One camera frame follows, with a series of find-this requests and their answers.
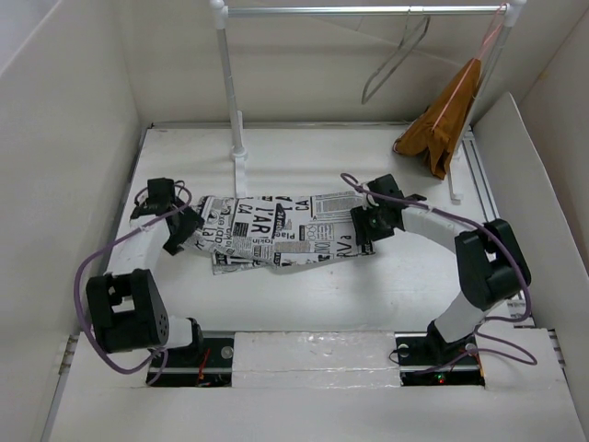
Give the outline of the newspaper print trousers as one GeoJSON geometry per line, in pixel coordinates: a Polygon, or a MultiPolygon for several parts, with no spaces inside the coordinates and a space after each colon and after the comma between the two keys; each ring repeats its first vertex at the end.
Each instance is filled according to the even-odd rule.
{"type": "Polygon", "coordinates": [[[214,273],[256,267],[291,267],[370,256],[357,242],[351,210],[358,194],[312,196],[204,196],[193,210],[203,225],[184,242],[212,255],[214,273]]]}

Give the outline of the grey wire hanger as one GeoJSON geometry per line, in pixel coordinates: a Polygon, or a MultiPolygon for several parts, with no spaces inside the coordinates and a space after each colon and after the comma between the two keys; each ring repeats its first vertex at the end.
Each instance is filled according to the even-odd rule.
{"type": "Polygon", "coordinates": [[[410,14],[406,15],[405,26],[401,39],[396,49],[387,56],[376,70],[367,78],[361,95],[361,104],[367,104],[371,98],[381,89],[393,74],[404,63],[408,56],[419,46],[427,35],[432,18],[423,16],[411,28],[410,14]]]}

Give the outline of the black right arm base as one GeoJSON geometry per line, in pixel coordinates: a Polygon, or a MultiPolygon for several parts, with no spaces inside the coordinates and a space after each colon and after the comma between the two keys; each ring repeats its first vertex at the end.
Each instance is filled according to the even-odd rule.
{"type": "Polygon", "coordinates": [[[396,332],[389,361],[402,387],[485,386],[473,333],[447,343],[431,323],[426,331],[396,332]]]}

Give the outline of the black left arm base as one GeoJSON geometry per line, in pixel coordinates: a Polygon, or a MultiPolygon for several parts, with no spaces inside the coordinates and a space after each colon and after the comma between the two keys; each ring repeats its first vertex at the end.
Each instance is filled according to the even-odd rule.
{"type": "Polygon", "coordinates": [[[167,362],[154,359],[148,368],[146,384],[154,388],[226,388],[232,386],[235,334],[205,333],[202,348],[170,349],[167,362]]]}

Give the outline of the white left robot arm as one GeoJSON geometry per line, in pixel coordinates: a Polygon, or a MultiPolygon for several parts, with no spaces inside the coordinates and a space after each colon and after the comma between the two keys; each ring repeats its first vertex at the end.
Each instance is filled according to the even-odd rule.
{"type": "Polygon", "coordinates": [[[94,336],[107,354],[166,348],[189,366],[204,357],[199,324],[167,313],[154,277],[160,253],[177,255],[203,225],[180,190],[172,179],[149,180],[130,215],[132,236],[113,248],[106,272],[87,282],[94,336]]]}

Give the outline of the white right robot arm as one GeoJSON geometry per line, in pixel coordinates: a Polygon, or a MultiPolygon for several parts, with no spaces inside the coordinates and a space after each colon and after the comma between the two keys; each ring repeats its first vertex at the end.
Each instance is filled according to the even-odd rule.
{"type": "Polygon", "coordinates": [[[522,292],[529,297],[531,273],[510,224],[500,218],[481,224],[406,196],[392,175],[362,184],[349,173],[342,180],[363,196],[351,210],[356,243],[364,245],[411,233],[455,254],[460,291],[428,326],[425,351],[435,362],[455,356],[496,305],[522,292]]]}

